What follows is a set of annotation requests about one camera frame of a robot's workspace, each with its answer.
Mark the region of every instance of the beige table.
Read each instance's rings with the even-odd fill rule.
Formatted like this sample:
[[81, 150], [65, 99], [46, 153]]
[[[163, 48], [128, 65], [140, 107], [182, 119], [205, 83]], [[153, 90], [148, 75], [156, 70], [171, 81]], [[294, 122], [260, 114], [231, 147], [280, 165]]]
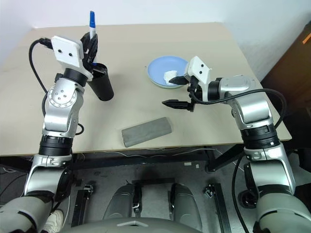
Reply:
[[[28, 33], [6, 60], [0, 85], [0, 155], [35, 154], [41, 138], [43, 91], [28, 62], [29, 45], [40, 37], [64, 35], [80, 39], [88, 27], [44, 28]], [[162, 55], [190, 60], [198, 55], [209, 67], [212, 79], [244, 74], [254, 77], [238, 45], [220, 23], [99, 26], [98, 61], [105, 63], [115, 92], [109, 102], [97, 99], [87, 85], [80, 123], [85, 132], [76, 136], [74, 152], [126, 149], [121, 130], [149, 120], [168, 117], [173, 133], [129, 149], [242, 143], [230, 106], [196, 105], [194, 113], [174, 110], [161, 102], [189, 100], [186, 87], [168, 90], [154, 85], [147, 66]], [[34, 63], [47, 88], [57, 72], [63, 72], [53, 52], [36, 46]], [[271, 106], [275, 122], [278, 113]], [[281, 140], [291, 136], [282, 123]]]

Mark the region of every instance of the black cylinder cup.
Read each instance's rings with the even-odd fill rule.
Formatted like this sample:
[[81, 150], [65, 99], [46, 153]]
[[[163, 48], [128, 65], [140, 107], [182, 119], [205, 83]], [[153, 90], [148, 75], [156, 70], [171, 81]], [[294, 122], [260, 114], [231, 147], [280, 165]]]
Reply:
[[108, 77], [108, 69], [105, 65], [97, 63], [93, 68], [93, 80], [88, 82], [97, 97], [101, 101], [111, 100], [114, 96]]

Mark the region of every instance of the white wall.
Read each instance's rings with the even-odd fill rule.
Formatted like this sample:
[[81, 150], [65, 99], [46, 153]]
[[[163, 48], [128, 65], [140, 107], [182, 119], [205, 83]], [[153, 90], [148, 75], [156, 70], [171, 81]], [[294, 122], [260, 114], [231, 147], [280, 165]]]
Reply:
[[310, 0], [0, 1], [0, 64], [30, 28], [87, 25], [94, 10], [102, 25], [223, 22], [260, 80], [311, 20]]

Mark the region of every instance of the white tissue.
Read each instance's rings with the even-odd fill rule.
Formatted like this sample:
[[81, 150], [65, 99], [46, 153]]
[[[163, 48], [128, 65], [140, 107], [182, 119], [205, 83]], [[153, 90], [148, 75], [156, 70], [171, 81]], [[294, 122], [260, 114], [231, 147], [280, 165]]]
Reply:
[[173, 83], [170, 83], [169, 81], [172, 78], [175, 78], [177, 75], [177, 71], [176, 70], [170, 70], [164, 73], [164, 80], [166, 82], [166, 85], [174, 85]]

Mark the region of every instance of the white sneaker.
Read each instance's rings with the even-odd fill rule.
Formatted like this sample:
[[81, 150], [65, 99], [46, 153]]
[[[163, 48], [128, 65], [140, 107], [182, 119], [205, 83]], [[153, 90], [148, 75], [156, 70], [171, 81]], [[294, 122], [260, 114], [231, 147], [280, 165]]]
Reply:
[[57, 233], [63, 227], [64, 223], [64, 214], [61, 210], [55, 210], [47, 219], [43, 230], [47, 231], [48, 233]]

